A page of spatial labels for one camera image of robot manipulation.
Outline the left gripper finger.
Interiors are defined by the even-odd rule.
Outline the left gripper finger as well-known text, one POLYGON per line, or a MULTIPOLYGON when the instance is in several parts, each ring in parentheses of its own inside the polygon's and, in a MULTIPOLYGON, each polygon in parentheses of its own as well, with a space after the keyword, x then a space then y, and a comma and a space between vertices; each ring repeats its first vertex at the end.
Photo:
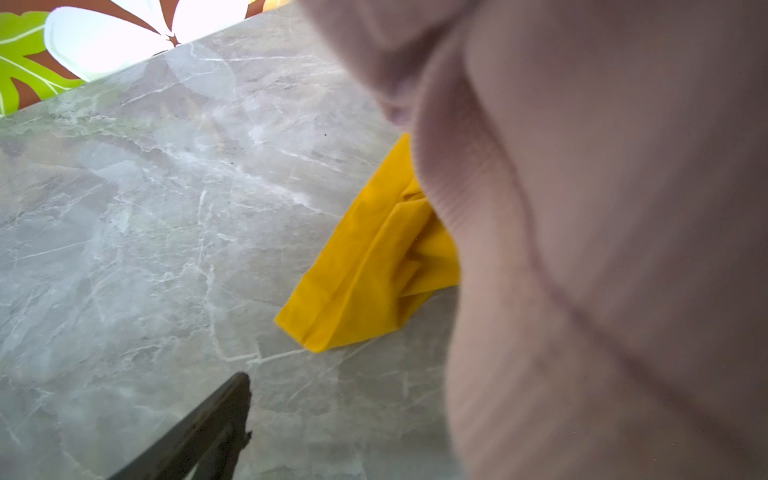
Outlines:
POLYGON ((249 376, 232 375, 111 479, 231 479, 251 439, 251 398, 249 376))

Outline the yellow cloth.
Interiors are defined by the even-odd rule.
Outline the yellow cloth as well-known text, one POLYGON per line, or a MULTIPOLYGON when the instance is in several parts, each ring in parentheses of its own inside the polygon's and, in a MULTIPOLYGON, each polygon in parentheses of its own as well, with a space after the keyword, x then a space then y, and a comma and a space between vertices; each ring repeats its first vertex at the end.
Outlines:
POLYGON ((436 291, 458 285, 450 234, 419 185, 402 135, 275 318, 319 353, 400 329, 436 291))

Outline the light pink cloth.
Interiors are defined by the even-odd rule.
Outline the light pink cloth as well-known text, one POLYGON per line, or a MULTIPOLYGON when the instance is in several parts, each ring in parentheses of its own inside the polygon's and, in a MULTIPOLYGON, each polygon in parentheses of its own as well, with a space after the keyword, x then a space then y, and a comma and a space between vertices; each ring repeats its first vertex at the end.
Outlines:
POLYGON ((307 1, 454 239, 469 479, 767 475, 767 5, 307 1))

